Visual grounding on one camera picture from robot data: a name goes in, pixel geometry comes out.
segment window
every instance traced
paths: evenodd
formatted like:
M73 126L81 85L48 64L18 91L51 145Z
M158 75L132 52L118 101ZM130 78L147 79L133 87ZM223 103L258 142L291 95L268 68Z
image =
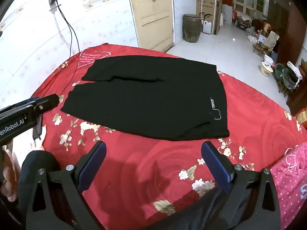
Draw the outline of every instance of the window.
M233 0L233 4L236 11L252 16L255 10L263 13L265 0Z

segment metal screw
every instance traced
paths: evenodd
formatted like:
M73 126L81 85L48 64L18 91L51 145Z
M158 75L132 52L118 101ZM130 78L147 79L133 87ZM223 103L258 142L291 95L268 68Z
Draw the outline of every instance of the metal screw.
M71 171L73 169L74 169L74 166L72 164L69 164L69 165L66 166L67 171Z
M239 171L242 170L242 166L240 164L235 164L234 168Z
M270 173L270 170L267 169L267 168L265 168L265 169L263 169L263 172L266 173L266 174L268 175L268 174Z
M42 175L43 173L45 173L45 169L39 169L39 170L38 170L38 174L39 174L39 175Z

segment pink polka dot fabric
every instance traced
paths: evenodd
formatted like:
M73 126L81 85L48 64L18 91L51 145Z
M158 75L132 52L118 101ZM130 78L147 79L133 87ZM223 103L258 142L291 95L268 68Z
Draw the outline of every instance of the pink polka dot fabric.
M285 229L300 211L307 197L307 143L286 152L271 168L276 186L281 229Z

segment brown wardrobe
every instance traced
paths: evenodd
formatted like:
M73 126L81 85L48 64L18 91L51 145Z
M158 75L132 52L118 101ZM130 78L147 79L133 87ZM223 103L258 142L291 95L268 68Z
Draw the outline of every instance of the brown wardrobe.
M292 0L270 0L267 22L273 31L280 36L275 51L277 62L287 66L294 65L303 46L306 33L306 22Z

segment white plastic jug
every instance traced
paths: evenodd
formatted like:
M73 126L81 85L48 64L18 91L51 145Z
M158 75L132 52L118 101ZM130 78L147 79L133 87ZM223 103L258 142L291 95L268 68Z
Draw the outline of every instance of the white plastic jug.
M204 21L204 23L203 23L203 33L211 34L211 25L212 25L211 22Z

